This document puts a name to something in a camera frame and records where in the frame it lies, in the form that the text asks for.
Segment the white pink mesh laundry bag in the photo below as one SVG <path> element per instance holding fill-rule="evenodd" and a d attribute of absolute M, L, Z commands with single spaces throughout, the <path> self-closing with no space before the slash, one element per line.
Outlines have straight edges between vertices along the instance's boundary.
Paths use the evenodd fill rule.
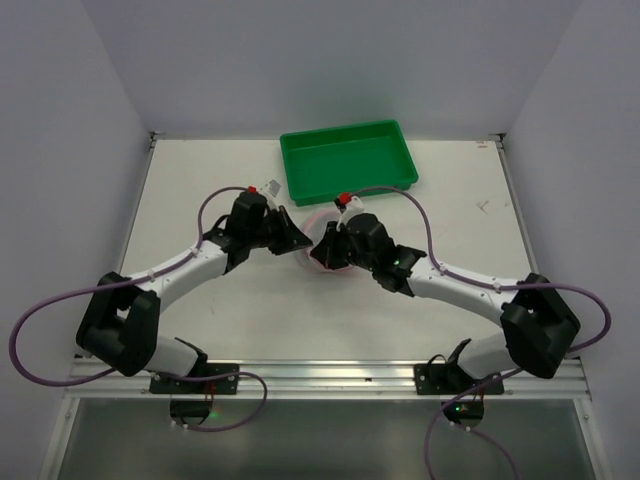
<path fill-rule="evenodd" d="M 354 269 L 353 266 L 347 266 L 337 270 L 326 269 L 310 255 L 312 248 L 317 246 L 323 238 L 328 223 L 338 221 L 339 218 L 340 212 L 337 209 L 321 208 L 311 214 L 303 223 L 301 231 L 313 242 L 313 245 L 309 248 L 296 251 L 294 257 L 304 270 L 314 274 L 346 274 Z"/>

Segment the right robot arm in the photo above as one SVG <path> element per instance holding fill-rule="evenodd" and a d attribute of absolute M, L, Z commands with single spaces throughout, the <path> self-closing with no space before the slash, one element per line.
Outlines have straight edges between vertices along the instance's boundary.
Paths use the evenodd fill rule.
<path fill-rule="evenodd" d="M 441 301 L 495 323 L 500 333 L 461 341 L 442 365 L 438 377 L 458 384 L 517 368 L 550 379 L 580 329 L 545 277 L 531 273 L 515 290 L 479 278 L 465 283 L 431 265 L 426 252 L 395 243 L 373 214 L 329 222 L 310 255 L 327 270 L 359 267 L 385 290 Z"/>

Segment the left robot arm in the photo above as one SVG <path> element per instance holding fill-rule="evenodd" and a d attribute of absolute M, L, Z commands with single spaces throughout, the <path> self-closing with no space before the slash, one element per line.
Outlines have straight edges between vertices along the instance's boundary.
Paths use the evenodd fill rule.
<path fill-rule="evenodd" d="M 265 248 L 279 256 L 310 247 L 286 209 L 265 194 L 242 191 L 210 230 L 184 253 L 137 277 L 104 275 L 76 333 L 76 343 L 124 376 L 141 371 L 196 377 L 206 354 L 159 332 L 161 315 L 202 284 L 222 277 Z"/>

